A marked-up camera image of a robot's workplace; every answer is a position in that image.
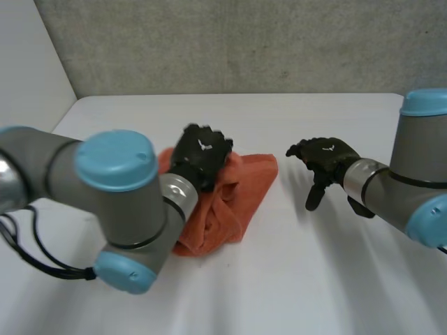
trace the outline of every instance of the gray wall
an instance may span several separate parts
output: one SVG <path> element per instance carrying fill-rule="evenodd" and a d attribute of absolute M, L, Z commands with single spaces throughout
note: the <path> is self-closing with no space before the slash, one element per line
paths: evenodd
<path fill-rule="evenodd" d="M 78 97 L 447 86 L 445 0 L 35 0 Z"/>

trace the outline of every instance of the white wall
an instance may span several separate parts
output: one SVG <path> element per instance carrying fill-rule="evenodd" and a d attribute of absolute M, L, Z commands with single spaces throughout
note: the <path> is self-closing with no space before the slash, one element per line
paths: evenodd
<path fill-rule="evenodd" d="M 76 101 L 32 0 L 0 0 L 0 126 L 51 131 Z"/>

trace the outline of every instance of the table surface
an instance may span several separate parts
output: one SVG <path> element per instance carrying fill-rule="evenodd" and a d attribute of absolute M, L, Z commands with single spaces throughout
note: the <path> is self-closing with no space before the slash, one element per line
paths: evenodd
<path fill-rule="evenodd" d="M 340 187 L 304 210 L 312 173 L 286 158 L 302 138 L 339 137 L 389 163 L 402 97 L 395 94 L 109 96 L 79 100 L 55 133 L 85 139 L 114 128 L 145 134 L 157 152 L 190 122 L 271 153 L 279 175 L 243 241 L 204 258 L 170 256 L 142 296 L 101 281 L 60 281 L 0 244 L 1 334 L 446 334 L 446 256 L 380 218 L 356 216 Z M 39 200 L 41 234 L 62 260 L 90 266 L 103 246 L 96 219 Z M 19 212 L 17 217 L 29 219 Z M 22 242 L 32 245 L 27 222 Z"/>

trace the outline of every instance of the black cable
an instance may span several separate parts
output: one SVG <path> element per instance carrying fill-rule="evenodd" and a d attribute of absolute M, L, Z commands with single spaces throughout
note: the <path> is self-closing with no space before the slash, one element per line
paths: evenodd
<path fill-rule="evenodd" d="M 41 239 L 38 236 L 37 231 L 37 222 L 38 222 L 38 214 L 37 210 L 32 206 L 27 206 L 24 209 L 29 210 L 32 213 L 32 228 L 33 228 L 33 236 L 36 240 L 36 243 L 39 247 L 39 249 L 42 250 L 42 252 L 47 256 L 49 260 L 51 260 L 56 265 L 59 265 L 62 267 L 56 268 L 56 267 L 50 267 L 46 264 L 43 264 L 42 262 L 38 261 L 36 258 L 29 255 L 21 246 L 19 243 L 19 228 L 17 225 L 16 220 L 8 215 L 8 214 L 2 214 L 0 215 L 0 218 L 7 218 L 12 226 L 13 231 L 11 231 L 7 225 L 4 223 L 3 220 L 0 219 L 0 234 L 8 243 L 8 245 L 19 254 L 19 256 L 29 265 L 34 267 L 35 269 L 42 271 L 49 276 L 53 276 L 55 278 L 60 279 L 66 279 L 66 280 L 75 280 L 75 279 L 85 279 L 87 281 L 90 281 L 92 279 L 96 278 L 96 275 L 91 267 L 88 267 L 86 269 L 78 269 L 76 267 L 70 267 L 69 265 L 61 262 L 60 260 L 56 259 L 53 255 L 48 252 L 48 250 L 44 247 Z"/>
<path fill-rule="evenodd" d="M 34 240 L 36 241 L 39 249 L 43 252 L 43 254 L 45 256 L 48 257 L 49 260 L 51 260 L 53 263 L 55 263 L 56 265 L 59 265 L 60 267 L 67 269 L 67 270 L 71 270 L 71 271 L 80 271 L 83 272 L 83 269 L 78 269 L 76 267 L 71 267 L 63 262 L 61 262 L 60 260 L 56 259 L 51 253 L 48 252 L 48 250 L 46 249 L 46 247 L 44 247 L 41 238 L 39 237 L 38 233 L 37 233 L 37 221 L 38 221 L 38 214 L 37 211 L 34 207 L 32 206 L 26 206 L 24 209 L 30 211 L 32 213 L 32 225 L 33 225 L 33 236 L 34 236 Z"/>

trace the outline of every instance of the robotic hand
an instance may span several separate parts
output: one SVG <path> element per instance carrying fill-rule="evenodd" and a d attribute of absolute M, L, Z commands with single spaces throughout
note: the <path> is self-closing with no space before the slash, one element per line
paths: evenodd
<path fill-rule="evenodd" d="M 354 212 L 376 214 L 430 248 L 447 245 L 447 89 L 406 95 L 391 164 L 361 158 L 337 138 L 314 138 L 292 145 L 314 172 L 306 208 L 315 210 L 325 188 L 339 184 Z"/>
<path fill-rule="evenodd" d="M 212 191 L 233 141 L 210 127 L 184 129 L 168 173 L 158 175 L 152 143 L 133 131 L 99 133 L 85 142 L 26 127 L 0 130 L 0 233 L 31 266 L 57 278 L 93 279 L 133 294 L 149 290 L 200 192 Z M 107 244 L 92 268 L 69 267 L 42 245 L 37 212 L 28 204 L 49 198 L 96 215 Z M 56 265 L 49 267 L 21 246 L 7 214 L 33 212 L 34 237 Z"/>
<path fill-rule="evenodd" d="M 306 201 L 306 209 L 314 211 L 325 195 L 325 189 L 332 184 L 343 186 L 343 178 L 348 168 L 360 160 L 360 156 L 345 142 L 337 138 L 313 138 L 301 140 L 293 145 L 286 156 L 296 156 L 314 172 L 314 185 Z M 368 208 L 362 206 L 348 195 L 348 202 L 355 213 L 366 218 L 373 218 Z"/>

